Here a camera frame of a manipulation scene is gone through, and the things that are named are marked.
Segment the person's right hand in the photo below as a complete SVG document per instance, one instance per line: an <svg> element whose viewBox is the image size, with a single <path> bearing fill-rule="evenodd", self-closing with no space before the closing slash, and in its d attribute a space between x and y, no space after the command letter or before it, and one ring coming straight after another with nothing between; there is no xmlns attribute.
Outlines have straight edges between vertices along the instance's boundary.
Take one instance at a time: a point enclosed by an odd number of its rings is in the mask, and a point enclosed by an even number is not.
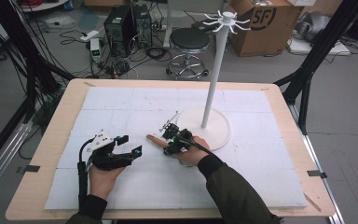
<svg viewBox="0 0 358 224"><path fill-rule="evenodd" d="M198 136L193 136L194 142L202 145L203 147L209 149L208 143L206 143L205 139L200 138ZM200 160L204 157L206 157L208 153L202 151L201 149L191 146L187 152L179 152L174 154L176 158L178 158L180 161L182 161L184 164L187 164L189 166L197 166L200 162Z"/></svg>

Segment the jacket cuff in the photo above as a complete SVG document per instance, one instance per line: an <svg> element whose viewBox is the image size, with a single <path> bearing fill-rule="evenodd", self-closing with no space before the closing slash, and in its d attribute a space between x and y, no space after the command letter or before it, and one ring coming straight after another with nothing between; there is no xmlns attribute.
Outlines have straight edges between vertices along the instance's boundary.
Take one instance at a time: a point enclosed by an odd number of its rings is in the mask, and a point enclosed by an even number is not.
<svg viewBox="0 0 358 224"><path fill-rule="evenodd" d="M86 197L86 200L83 203L83 206L80 208L78 214L101 220L103 218L103 212L106 206L106 200L99 198L95 195L89 194Z"/></svg>
<svg viewBox="0 0 358 224"><path fill-rule="evenodd" d="M217 169L219 169L223 164L218 161L213 155L208 155L202 158L198 164L200 172L208 180L208 177Z"/></svg>

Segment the white round base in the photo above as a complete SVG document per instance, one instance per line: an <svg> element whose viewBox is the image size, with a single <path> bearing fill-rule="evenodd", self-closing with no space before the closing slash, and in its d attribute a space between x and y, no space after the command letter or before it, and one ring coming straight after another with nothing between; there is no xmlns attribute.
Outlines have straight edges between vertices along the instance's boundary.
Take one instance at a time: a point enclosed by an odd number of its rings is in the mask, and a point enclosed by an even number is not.
<svg viewBox="0 0 358 224"><path fill-rule="evenodd" d="M206 128L201 128L204 107L190 108L183 111L176 121L179 129L188 129L193 135L199 136L208 143L211 150L224 146L230 137L230 126L226 117L212 109Z"/></svg>

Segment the person's left hand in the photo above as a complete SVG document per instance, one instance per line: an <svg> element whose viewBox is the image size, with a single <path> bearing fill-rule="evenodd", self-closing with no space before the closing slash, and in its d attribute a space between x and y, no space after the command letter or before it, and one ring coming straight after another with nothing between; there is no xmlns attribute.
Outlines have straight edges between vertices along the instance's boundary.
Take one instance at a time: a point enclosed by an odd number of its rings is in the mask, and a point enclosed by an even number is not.
<svg viewBox="0 0 358 224"><path fill-rule="evenodd" d="M105 171L91 165L89 168L89 193L106 200L116 183L118 175L120 175L124 169L125 167L121 167L111 171Z"/></svg>

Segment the sf logo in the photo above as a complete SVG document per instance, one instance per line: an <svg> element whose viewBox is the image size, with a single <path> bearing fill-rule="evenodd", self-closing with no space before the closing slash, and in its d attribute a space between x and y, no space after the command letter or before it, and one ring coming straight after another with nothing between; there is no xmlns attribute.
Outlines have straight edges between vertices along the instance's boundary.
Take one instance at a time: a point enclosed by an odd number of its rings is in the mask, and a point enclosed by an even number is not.
<svg viewBox="0 0 358 224"><path fill-rule="evenodd" d="M276 8L257 10L252 18L251 29L253 31L266 29L274 20L276 11Z"/></svg>

